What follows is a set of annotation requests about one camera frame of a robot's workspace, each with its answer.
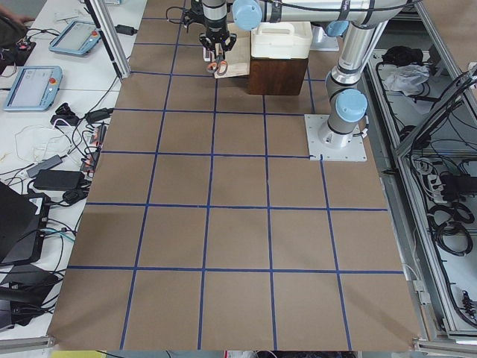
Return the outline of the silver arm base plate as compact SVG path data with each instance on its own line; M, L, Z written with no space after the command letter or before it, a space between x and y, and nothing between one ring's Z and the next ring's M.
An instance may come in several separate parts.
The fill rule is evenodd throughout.
M328 115L304 116L310 160L365 162L364 140L358 124L349 134L337 134L328 126Z

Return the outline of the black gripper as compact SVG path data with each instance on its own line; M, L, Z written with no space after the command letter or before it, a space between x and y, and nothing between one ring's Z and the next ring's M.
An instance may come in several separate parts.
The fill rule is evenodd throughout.
M218 59L221 53L226 57L236 43L236 34L231 34L227 27L227 19L204 19L205 32L199 35L200 43L213 53L212 58Z

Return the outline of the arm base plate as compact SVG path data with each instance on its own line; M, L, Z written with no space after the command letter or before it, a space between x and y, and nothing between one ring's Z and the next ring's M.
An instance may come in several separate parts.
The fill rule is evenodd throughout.
M312 26L312 44L311 51L331 51L338 52L339 44L335 37L326 35L325 30L319 26Z

